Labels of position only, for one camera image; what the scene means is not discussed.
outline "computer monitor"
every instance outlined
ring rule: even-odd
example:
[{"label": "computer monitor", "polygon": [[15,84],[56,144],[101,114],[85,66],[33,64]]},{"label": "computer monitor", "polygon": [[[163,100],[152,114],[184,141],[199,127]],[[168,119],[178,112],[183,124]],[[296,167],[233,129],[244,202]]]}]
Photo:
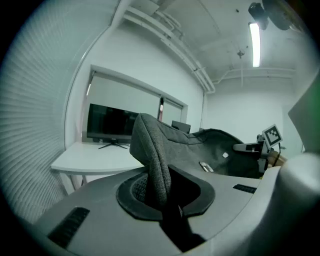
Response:
[{"label": "computer monitor", "polygon": [[190,133],[191,125],[183,122],[172,121],[171,126],[176,128],[179,131],[185,132],[186,134]]},{"label": "computer monitor", "polygon": [[130,143],[138,113],[90,104],[87,137],[104,142]]}]

